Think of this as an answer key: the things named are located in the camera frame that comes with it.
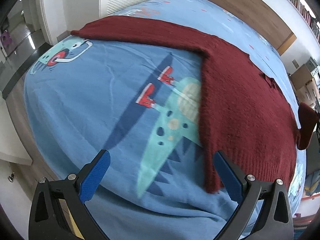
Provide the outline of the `dark red knitted sweater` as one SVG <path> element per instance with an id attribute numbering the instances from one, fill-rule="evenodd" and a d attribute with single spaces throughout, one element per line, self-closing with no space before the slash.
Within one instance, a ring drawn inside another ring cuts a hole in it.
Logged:
<path id="1" fill-rule="evenodd" d="M 221 176 L 212 156 L 223 150 L 243 171 L 260 180 L 289 185 L 297 150 L 310 144 L 317 113 L 301 103 L 294 115 L 276 81 L 231 43 L 183 25 L 128 16 L 108 16 L 72 35 L 187 50 L 201 62 L 200 142 L 204 148 L 204 187 L 213 193 Z"/>

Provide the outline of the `white bedside table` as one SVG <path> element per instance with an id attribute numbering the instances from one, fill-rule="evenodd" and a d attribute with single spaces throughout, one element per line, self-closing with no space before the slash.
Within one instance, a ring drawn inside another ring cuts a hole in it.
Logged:
<path id="1" fill-rule="evenodd" d="M 11 117 L 5 100 L 1 97 L 0 110 L 0 152 L 1 160 L 31 166 L 33 160 L 25 150 Z"/>

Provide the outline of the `blue cartoon monster bedsheet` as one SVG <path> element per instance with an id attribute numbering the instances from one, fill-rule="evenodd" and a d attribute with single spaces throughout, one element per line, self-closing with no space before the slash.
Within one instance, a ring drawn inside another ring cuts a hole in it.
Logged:
<path id="1" fill-rule="evenodd" d="M 69 36 L 26 75 L 37 148 L 60 178 L 106 149 L 87 207 L 111 239 L 212 239 L 237 204 L 203 187 L 201 59 L 188 51 Z"/>

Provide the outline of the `row of books on shelf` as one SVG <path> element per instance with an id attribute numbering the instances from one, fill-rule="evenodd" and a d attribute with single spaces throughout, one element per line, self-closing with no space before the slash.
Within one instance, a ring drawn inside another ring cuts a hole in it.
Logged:
<path id="1" fill-rule="evenodd" d="M 315 14 L 312 12 L 311 8 L 307 5 L 304 0 L 289 0 L 293 6 L 299 11 L 303 16 L 304 20 L 312 30 L 313 34 L 316 37 L 316 40 L 319 42 L 319 20 L 317 20 Z"/>

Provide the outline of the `wooden headboard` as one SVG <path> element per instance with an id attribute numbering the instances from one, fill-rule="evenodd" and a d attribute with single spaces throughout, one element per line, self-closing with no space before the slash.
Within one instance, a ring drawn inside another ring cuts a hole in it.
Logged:
<path id="1" fill-rule="evenodd" d="M 279 55 L 297 37 L 285 22 L 263 0 L 208 0 L 227 10 L 262 35 Z"/>

